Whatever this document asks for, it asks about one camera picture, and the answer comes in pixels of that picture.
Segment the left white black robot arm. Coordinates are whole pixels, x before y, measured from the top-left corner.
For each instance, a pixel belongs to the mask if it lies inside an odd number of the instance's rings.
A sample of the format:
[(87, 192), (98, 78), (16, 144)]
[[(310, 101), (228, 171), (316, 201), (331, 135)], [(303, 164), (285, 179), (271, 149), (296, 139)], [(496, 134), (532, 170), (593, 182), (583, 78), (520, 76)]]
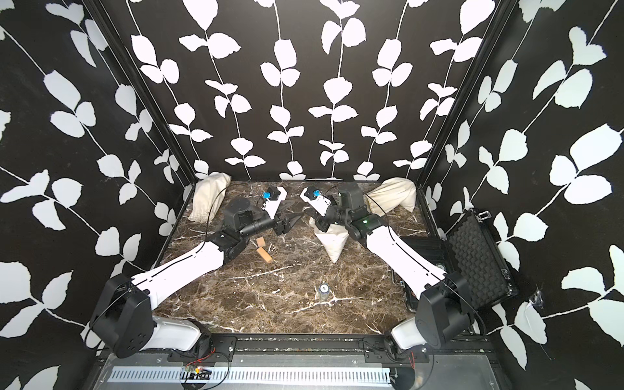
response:
[(277, 235), (289, 232), (303, 214), (281, 214), (279, 207), (279, 201), (268, 200), (257, 208), (246, 198), (235, 198), (224, 210), (221, 229), (190, 252), (133, 277), (110, 278), (89, 322), (90, 331), (118, 358), (148, 349), (204, 356), (211, 347), (206, 328), (194, 320), (155, 316), (154, 310), (178, 290), (236, 258), (253, 235), (268, 229)]

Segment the cream cloth drawstring soil bag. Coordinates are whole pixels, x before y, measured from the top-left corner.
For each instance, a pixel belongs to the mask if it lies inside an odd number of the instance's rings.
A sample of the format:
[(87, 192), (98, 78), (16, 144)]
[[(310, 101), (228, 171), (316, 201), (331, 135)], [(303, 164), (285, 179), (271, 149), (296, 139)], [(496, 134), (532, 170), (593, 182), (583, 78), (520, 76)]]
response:
[(314, 229), (316, 237), (325, 248), (331, 262), (337, 263), (344, 246), (349, 239), (349, 232), (347, 229), (338, 224), (331, 224), (326, 232), (322, 232), (318, 227), (316, 227), (313, 218), (309, 219), (308, 224)]

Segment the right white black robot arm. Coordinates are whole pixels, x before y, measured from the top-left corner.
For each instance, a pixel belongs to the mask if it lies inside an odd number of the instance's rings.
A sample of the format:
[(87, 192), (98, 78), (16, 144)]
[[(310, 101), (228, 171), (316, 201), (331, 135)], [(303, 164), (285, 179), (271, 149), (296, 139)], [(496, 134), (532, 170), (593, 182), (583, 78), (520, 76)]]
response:
[(338, 187), (340, 201), (318, 188), (304, 189), (300, 198), (314, 210), (316, 227), (326, 232), (340, 225), (349, 236), (377, 255), (401, 277), (418, 299), (414, 318), (390, 331), (391, 344), (400, 350), (428, 345), (440, 349), (475, 321), (471, 289), (461, 273), (447, 273), (411, 248), (388, 222), (369, 210), (356, 183)]

